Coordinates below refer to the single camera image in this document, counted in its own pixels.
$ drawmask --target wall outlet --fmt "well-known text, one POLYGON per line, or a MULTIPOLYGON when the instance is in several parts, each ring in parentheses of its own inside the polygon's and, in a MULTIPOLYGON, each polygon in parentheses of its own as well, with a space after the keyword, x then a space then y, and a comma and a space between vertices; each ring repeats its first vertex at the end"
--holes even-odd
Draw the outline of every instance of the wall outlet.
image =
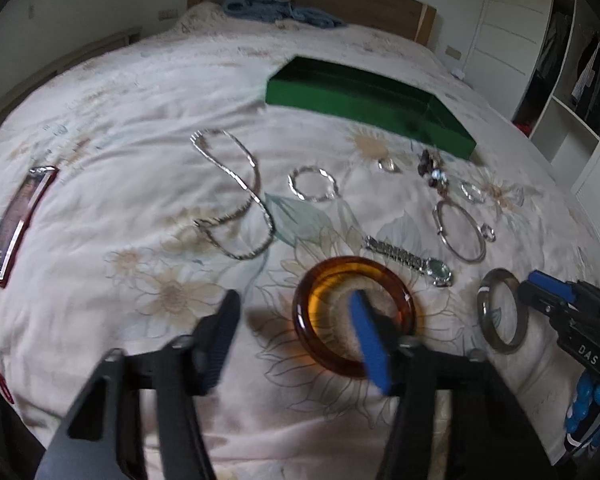
POLYGON ((451 45, 446 46, 445 54, 452 57, 453 59, 460 59, 462 57, 462 52, 454 49, 451 45))
POLYGON ((175 20, 178 17, 178 9, 163 9, 158 11, 158 20, 175 20))

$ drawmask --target watch face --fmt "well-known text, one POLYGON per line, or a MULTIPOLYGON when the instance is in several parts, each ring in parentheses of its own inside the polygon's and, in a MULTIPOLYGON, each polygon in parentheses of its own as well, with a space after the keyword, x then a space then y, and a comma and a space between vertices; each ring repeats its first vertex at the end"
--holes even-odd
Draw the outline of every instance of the watch face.
POLYGON ((451 285, 453 275, 445 262, 430 258, 427 260, 424 271, 433 280, 435 286, 451 285))
POLYGON ((56 168, 31 168, 18 192, 11 199, 0 222, 0 286, 5 286, 15 253, 38 200, 56 176, 56 168))

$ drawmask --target open green box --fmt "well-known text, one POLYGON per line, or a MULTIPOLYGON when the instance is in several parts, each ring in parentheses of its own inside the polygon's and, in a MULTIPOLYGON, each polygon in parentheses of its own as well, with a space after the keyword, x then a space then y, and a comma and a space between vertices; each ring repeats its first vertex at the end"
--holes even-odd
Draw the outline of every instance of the open green box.
POLYGON ((469 158, 475 140, 437 97, 346 65, 295 57, 267 83, 266 102, 372 124, 469 158))

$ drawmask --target bed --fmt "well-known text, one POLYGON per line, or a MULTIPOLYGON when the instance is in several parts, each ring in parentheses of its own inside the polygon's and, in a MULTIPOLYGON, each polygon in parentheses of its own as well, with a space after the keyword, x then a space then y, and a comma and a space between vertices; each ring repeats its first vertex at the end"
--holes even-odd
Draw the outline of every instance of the bed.
MULTIPOLYGON (((31 166, 60 169, 8 286, 0 288, 3 394, 6 388, 24 423, 47 446, 104 352, 157 349, 190 331, 235 288, 244 315, 234 348, 221 384, 198 403, 219 478, 373 478, 394 400, 365 380, 317 365, 290 318, 306 270, 331 256, 360 254, 387 265, 409 287, 417 333, 432 348, 487 352, 557 461, 582 370, 557 348, 536 312, 516 353, 494 352, 478 328, 475 295, 495 267, 520 280, 541 269, 600 286, 600 244, 575 198, 556 184, 538 150, 426 49, 431 7, 414 0, 298 0, 350 23, 320 30, 288 20, 234 20, 214 1, 189 0, 173 29, 52 79, 0 128, 0 218, 31 166), (368 14, 357 20, 365 2, 368 14), (400 12, 382 11, 386 6, 400 12), (342 118, 264 105, 267 78, 298 54, 399 79, 435 94, 453 112, 477 149, 471 161, 442 158, 450 174, 487 195, 484 205, 474 206, 455 197, 496 230, 483 262, 453 259, 436 236, 431 210, 438 197, 416 172, 424 146, 342 118), (227 258, 192 225, 244 200, 233 180, 193 150, 189 136, 201 128, 231 132, 258 161, 260 196, 276 233, 253 260, 227 258), (401 173, 379 171, 378 159, 386 156, 401 173), (286 176, 307 164, 328 169, 339 199, 311 204, 290 193, 286 176), (454 286, 433 288, 366 252, 365 235, 445 260, 454 286)), ((235 145, 214 138, 211 147, 223 164, 251 178, 235 145)), ((244 250, 265 230, 254 209, 221 235, 244 250)), ((500 324, 506 334, 515 316, 505 303, 500 324)), ((334 319, 345 307, 341 300, 330 304, 334 319)), ((351 345, 350 334, 336 325, 333 339, 351 345)), ((158 479, 150 394, 143 396, 142 412, 150 477, 158 479)), ((441 394, 432 478, 443 475, 449 413, 448 396, 441 394)))

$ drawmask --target closet shelf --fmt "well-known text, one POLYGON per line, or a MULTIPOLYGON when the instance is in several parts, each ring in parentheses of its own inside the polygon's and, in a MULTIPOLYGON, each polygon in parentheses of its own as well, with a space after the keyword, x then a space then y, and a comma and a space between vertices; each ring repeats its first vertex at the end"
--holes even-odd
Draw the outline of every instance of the closet shelf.
POLYGON ((600 137, 598 136, 598 134, 596 132, 594 132, 591 127, 585 122, 583 121, 579 115, 576 114, 576 112, 566 103, 560 101, 560 99, 558 99, 555 95, 551 96, 551 99, 553 99, 556 103, 558 103, 562 108, 564 108, 565 110, 567 110, 571 115, 573 115, 573 117, 576 119, 576 121, 578 121, 582 127, 585 129, 586 132, 588 132, 589 134, 591 134, 593 137, 595 137, 596 140, 600 140, 600 137))

